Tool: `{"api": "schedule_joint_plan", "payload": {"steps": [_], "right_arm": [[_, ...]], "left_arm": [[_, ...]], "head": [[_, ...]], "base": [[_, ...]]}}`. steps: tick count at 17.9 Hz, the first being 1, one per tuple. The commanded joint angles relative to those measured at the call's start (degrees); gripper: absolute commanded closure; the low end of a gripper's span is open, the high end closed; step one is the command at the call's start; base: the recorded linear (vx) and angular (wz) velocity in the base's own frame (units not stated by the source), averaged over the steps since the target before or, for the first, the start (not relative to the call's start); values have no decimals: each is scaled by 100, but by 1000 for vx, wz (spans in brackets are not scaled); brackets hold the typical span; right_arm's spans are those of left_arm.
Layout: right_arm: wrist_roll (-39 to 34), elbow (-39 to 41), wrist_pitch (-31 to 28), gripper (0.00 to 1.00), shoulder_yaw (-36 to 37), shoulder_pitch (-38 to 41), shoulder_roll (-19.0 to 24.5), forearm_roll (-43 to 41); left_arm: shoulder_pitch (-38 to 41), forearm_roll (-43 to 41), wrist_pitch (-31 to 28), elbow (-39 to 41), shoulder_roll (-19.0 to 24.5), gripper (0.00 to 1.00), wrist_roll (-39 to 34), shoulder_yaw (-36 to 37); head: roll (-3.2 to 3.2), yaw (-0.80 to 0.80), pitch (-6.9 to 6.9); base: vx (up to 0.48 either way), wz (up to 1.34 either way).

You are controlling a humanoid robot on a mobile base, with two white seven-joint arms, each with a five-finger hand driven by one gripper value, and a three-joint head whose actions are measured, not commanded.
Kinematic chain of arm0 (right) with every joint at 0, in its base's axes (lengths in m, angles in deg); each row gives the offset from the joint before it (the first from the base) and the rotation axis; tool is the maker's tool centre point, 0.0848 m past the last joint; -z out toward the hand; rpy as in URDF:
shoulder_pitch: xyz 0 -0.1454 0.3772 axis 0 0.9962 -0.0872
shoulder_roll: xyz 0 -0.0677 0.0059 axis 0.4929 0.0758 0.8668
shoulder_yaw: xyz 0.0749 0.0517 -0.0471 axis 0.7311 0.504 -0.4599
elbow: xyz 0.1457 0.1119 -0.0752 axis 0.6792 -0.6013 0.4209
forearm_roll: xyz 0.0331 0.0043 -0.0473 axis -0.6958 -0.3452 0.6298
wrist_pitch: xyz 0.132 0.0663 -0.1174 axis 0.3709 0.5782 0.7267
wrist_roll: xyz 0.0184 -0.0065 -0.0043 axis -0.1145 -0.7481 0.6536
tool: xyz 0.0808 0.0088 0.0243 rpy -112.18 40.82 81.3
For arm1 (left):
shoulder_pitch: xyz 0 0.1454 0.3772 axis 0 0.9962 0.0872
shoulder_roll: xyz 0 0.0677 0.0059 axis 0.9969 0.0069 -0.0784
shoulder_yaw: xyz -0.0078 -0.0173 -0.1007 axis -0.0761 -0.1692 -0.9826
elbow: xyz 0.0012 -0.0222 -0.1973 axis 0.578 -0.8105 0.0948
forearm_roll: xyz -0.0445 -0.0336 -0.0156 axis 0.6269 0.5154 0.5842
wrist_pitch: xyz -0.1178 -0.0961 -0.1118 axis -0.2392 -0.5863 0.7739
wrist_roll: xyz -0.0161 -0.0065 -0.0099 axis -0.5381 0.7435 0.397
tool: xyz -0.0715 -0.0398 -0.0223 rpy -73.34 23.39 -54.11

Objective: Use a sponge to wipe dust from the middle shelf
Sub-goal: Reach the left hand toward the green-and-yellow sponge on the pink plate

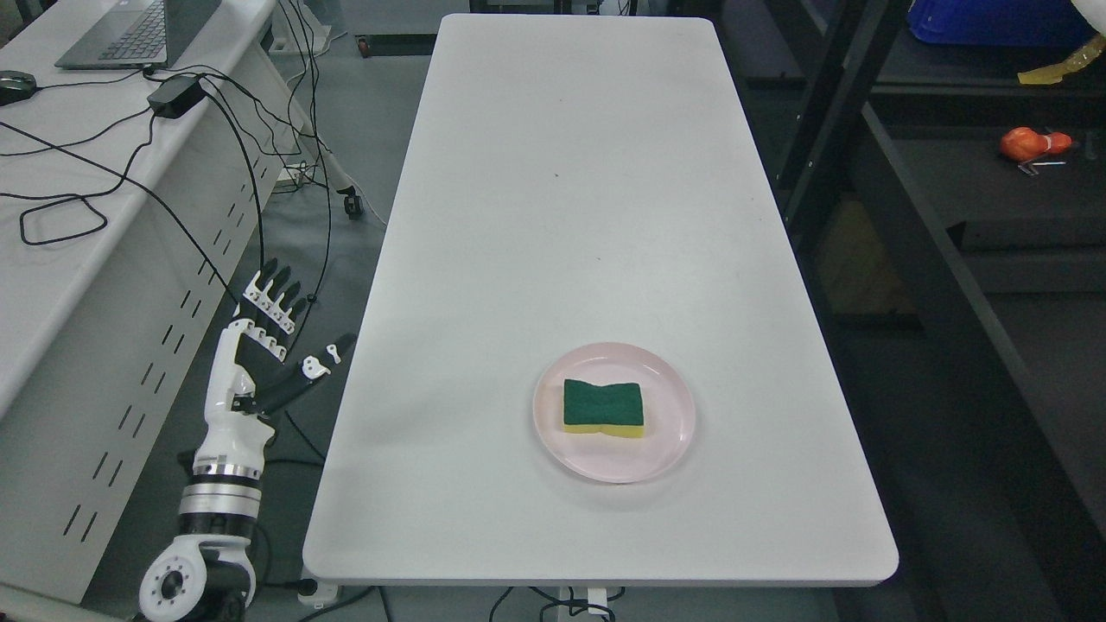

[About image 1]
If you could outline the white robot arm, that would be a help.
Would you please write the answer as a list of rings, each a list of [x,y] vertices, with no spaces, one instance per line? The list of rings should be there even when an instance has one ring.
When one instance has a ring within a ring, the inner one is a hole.
[[[262,499],[261,470],[205,465],[182,488],[177,535],[142,578],[143,621],[244,621],[257,591],[248,554]]]

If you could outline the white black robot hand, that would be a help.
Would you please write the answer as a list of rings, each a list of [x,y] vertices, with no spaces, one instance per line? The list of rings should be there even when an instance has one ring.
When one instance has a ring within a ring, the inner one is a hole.
[[[352,333],[304,357],[289,355],[307,310],[301,288],[276,258],[246,284],[217,342],[204,402],[207,433],[194,453],[194,475],[260,479],[276,412],[348,362],[357,339]]]

